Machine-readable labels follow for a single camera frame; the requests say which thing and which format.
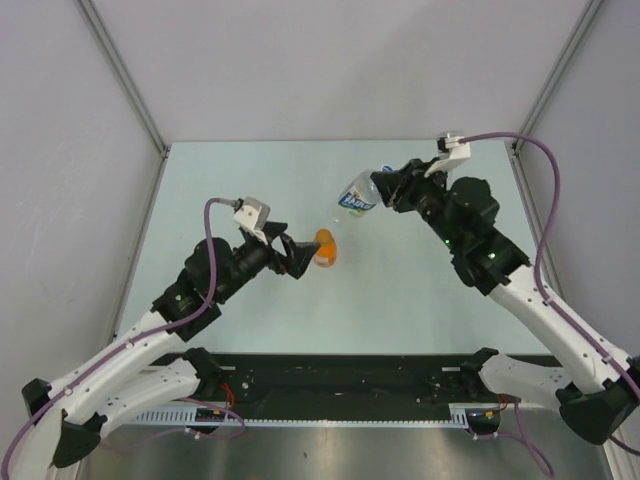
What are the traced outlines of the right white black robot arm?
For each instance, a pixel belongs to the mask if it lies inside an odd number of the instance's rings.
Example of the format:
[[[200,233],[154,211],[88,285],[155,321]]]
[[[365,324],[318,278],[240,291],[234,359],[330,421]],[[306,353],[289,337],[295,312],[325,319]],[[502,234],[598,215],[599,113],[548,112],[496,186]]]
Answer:
[[[483,348],[465,364],[463,393],[473,401],[505,394],[558,413],[580,438],[602,445],[639,405],[639,361],[577,317],[528,256],[495,226],[499,204],[487,181],[461,177],[419,159],[374,172],[385,206],[415,212],[444,242],[463,284],[514,315],[555,357],[557,367]]]

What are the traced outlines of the blue labeled water bottle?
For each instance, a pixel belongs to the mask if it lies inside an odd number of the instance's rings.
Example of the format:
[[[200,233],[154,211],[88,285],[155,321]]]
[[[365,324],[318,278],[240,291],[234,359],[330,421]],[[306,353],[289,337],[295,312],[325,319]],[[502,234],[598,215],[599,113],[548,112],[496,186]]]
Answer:
[[[348,217],[360,218],[369,213],[382,200],[371,175],[381,170],[365,170],[356,176],[332,204],[330,219],[334,224]]]

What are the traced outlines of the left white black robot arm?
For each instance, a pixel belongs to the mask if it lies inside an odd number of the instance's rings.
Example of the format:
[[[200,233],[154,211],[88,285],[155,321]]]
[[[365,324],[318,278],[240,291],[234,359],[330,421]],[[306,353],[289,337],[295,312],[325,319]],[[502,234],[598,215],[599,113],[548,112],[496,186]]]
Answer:
[[[5,479],[42,479],[88,456],[120,426],[167,402],[207,400],[222,371],[204,348],[190,348],[151,374],[144,368],[217,320],[220,307],[264,269],[300,278],[320,245],[297,242],[280,222],[243,230],[237,248],[207,234],[177,280],[120,339],[66,376],[22,389],[30,418],[7,450]]]

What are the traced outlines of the small orange juice bottle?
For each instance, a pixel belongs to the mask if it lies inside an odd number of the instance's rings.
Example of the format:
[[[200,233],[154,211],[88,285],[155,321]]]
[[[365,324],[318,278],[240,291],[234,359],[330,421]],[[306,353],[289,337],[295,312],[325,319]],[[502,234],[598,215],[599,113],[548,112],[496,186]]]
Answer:
[[[314,241],[320,245],[314,254],[314,263],[323,268],[333,266],[337,260],[337,244],[332,233],[328,229],[320,229]]]

